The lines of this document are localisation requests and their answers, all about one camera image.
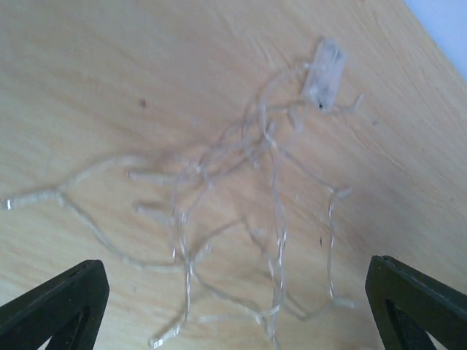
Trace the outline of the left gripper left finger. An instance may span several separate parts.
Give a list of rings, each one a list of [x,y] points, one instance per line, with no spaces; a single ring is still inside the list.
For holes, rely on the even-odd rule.
[[[100,260],[85,260],[1,307],[1,348],[92,349],[109,299]]]

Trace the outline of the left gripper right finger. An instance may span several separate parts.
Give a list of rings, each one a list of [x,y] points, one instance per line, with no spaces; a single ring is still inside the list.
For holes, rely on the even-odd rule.
[[[466,348],[466,295],[390,256],[371,258],[366,295],[386,349]]]

